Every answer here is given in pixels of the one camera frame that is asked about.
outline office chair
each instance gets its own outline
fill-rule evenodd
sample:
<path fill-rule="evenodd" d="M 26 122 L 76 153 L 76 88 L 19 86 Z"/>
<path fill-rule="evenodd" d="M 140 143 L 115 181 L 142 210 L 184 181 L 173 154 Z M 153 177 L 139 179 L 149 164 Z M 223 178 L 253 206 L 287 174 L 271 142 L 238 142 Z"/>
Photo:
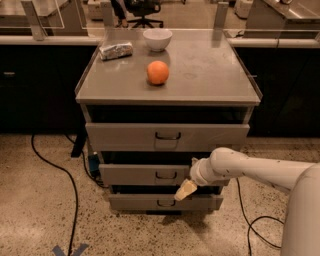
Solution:
<path fill-rule="evenodd" d="M 158 23 L 160 28 L 163 28 L 163 21 L 147 19 L 145 16 L 158 13 L 161 11 L 160 0 L 125 0 L 125 5 L 128 12 L 132 13 L 135 17 L 140 19 L 128 20 L 128 23 L 136 23 L 132 28 L 137 28 L 140 25 L 144 28 L 148 26 L 153 28 L 152 23 Z"/>

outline bowl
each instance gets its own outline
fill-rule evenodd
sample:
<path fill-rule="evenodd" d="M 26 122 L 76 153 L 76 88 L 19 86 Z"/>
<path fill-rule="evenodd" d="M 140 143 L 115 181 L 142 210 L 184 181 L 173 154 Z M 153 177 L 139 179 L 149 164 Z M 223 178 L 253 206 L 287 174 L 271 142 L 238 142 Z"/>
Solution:
<path fill-rule="evenodd" d="M 172 32 L 165 28 L 151 28 L 143 32 L 143 37 L 152 51 L 161 52 L 170 43 Z"/>

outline orange fruit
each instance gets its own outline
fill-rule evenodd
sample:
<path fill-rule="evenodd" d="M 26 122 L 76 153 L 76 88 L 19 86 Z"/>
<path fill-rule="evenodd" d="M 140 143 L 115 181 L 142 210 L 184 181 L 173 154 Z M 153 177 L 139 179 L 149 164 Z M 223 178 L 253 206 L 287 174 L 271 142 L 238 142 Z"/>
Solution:
<path fill-rule="evenodd" d="M 147 75 L 150 83 L 155 85 L 163 84 L 169 77 L 169 68 L 163 61 L 153 61 L 147 67 Z"/>

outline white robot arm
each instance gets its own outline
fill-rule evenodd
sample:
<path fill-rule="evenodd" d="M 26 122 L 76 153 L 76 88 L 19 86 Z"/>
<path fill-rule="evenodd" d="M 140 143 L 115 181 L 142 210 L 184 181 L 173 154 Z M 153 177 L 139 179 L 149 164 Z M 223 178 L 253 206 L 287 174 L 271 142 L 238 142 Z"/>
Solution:
<path fill-rule="evenodd" d="M 281 256 L 320 255 L 320 163 L 251 158 L 229 148 L 215 149 L 209 158 L 196 160 L 190 180 L 175 195 L 183 200 L 197 186 L 247 176 L 290 193 Z"/>

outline black cable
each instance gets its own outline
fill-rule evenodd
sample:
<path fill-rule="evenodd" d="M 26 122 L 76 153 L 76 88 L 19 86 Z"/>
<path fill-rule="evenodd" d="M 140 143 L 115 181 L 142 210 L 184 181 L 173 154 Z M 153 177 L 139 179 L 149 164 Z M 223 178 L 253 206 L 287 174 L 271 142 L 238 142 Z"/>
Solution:
<path fill-rule="evenodd" d="M 65 134 L 65 136 L 66 136 L 66 138 L 67 138 L 71 143 L 73 143 L 73 144 L 75 143 L 67 134 Z M 87 176 L 88 176 L 92 181 L 94 181 L 99 187 L 101 187 L 101 188 L 108 188 L 108 187 L 105 187 L 105 186 L 103 185 L 103 182 L 102 182 L 102 181 L 99 181 L 99 180 L 97 180 L 97 179 L 95 179 L 94 177 L 91 176 L 91 174 L 89 173 L 89 170 L 88 170 L 88 168 L 87 168 L 86 157 L 85 157 L 85 154 L 84 154 L 83 150 L 81 151 L 81 154 L 82 154 L 82 159 L 83 159 L 83 167 L 84 167 L 84 170 L 85 170 Z"/>
<path fill-rule="evenodd" d="M 251 256 L 252 255 L 252 251 L 251 251 L 251 243 L 250 243 L 250 230 L 252 230 L 258 237 L 260 237 L 264 242 L 266 242 L 267 244 L 269 244 L 270 246 L 276 248 L 276 249 L 280 249 L 281 246 L 278 246 L 278 245 L 275 245 L 271 242 L 269 242 L 267 239 L 265 239 L 263 236 L 261 236 L 253 227 L 252 225 L 260 220 L 260 219 L 263 219 L 263 218 L 268 218 L 268 219 L 272 219 L 272 220 L 275 220 L 275 221 L 278 221 L 280 222 L 281 224 L 284 224 L 283 221 L 279 220 L 279 219 L 276 219 L 274 217 L 271 217 L 271 216 L 260 216 L 258 218 L 256 218 L 255 220 L 253 220 L 251 223 L 249 222 L 246 214 L 245 214 L 245 211 L 244 211 L 244 206 L 243 206 L 243 202 L 242 202 L 242 196 L 241 196 L 241 188 L 240 188 L 240 182 L 239 182 L 239 179 L 236 178 L 237 180 L 237 185 L 238 185 L 238 193 L 239 193 L 239 201 L 240 201 L 240 206 L 241 206 L 241 211 L 242 211 L 242 214 L 243 214 L 243 217 L 245 219 L 245 221 L 247 222 L 249 228 L 248 228 L 248 232 L 247 232 L 247 240 L 248 240 L 248 249 L 249 249 L 249 255 Z"/>
<path fill-rule="evenodd" d="M 76 184 L 74 182 L 74 179 L 72 177 L 72 175 L 63 167 L 60 167 L 52 162 L 50 162 L 49 160 L 45 159 L 43 156 L 41 156 L 39 154 L 39 152 L 36 150 L 35 146 L 34 146 L 34 137 L 35 135 L 32 134 L 32 137 L 31 137 L 31 145 L 32 145 L 32 149 L 33 151 L 35 152 L 35 154 L 41 159 L 43 160 L 44 162 L 46 162 L 47 164 L 55 167 L 55 168 L 58 168 L 60 169 L 61 171 L 65 172 L 68 177 L 70 178 L 71 180 L 71 183 L 72 183 L 72 186 L 73 186 L 73 189 L 74 189 L 74 194 L 75 194 L 75 201 L 76 201 L 76 206 L 75 206 L 75 213 L 74 213 L 74 219 L 73 219 L 73 225 L 72 225 L 72 232 L 71 232 L 71 237 L 70 237 L 70 242 L 69 242 L 69 248 L 68 248 L 68 256 L 71 255 L 71 252 L 72 252 L 72 243 L 73 243 L 73 239 L 74 239 L 74 234 L 75 234 L 75 229 L 76 229 L 76 224 L 77 224 L 77 218 L 78 218 L 78 208 L 79 208 L 79 197 L 78 197 L 78 190 L 77 190 L 77 187 L 76 187 Z"/>

